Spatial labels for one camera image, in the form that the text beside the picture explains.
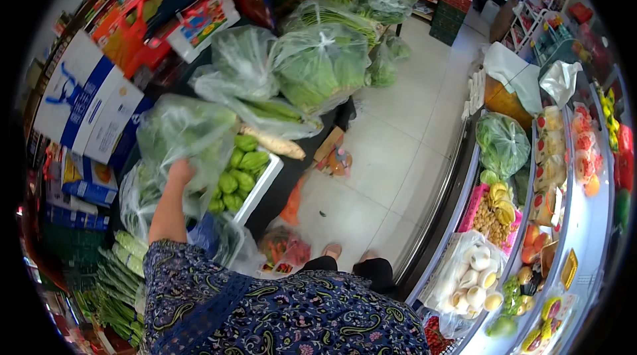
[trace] person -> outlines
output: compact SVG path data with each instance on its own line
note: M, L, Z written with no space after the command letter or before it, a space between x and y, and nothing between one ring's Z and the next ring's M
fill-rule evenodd
M420 319L380 293L393 288L391 266L370 252L354 274L337 271L340 247L330 245L301 271L265 280L188 245L181 196L193 175L187 160L173 163L150 226L143 267L151 354L429 353Z

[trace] paisley dress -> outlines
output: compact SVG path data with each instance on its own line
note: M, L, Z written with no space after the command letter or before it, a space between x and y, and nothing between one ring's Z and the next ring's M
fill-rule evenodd
M144 258L151 354L428 354L420 320L370 281L337 271L254 279L203 249L154 242Z

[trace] green crate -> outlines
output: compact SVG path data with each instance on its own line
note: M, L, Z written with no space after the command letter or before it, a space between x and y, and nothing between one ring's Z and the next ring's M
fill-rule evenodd
M441 13L442 15L458 23L464 22L464 17L467 15L462 10L455 8L454 6L447 4L442 0L438 1L438 6L436 7L436 14L438 13Z
M436 11L434 19L431 21L432 28L440 28L445 32L452 32L454 34L458 33L461 26L462 23L459 23L444 14L441 14L439 11Z
M454 44L454 41L456 40L456 36L458 34L442 30L441 28L434 28L432 26L432 28L429 30L429 35L451 47Z

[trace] stacked crate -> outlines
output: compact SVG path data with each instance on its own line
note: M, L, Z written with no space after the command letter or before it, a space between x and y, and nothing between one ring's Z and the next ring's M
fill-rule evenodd
M429 35L447 45L454 43L473 0L440 0Z

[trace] blue and white box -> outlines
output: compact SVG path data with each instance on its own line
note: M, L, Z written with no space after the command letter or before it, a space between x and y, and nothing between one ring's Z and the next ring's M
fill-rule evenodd
M152 101L79 31L55 67L33 129L116 169L135 145L139 114Z

